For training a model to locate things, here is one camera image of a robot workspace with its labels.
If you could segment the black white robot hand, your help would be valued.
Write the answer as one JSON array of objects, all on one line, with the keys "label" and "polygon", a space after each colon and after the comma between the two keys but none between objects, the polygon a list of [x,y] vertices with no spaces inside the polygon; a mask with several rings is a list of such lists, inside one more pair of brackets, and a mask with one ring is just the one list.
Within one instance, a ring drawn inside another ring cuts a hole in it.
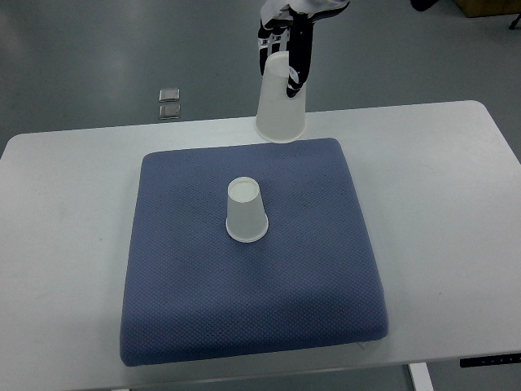
[{"label": "black white robot hand", "polygon": [[309,77],[314,24],[337,16],[348,8],[348,1],[267,1],[260,9],[257,33],[260,72],[270,55],[285,50],[289,55],[287,96],[297,96]]}]

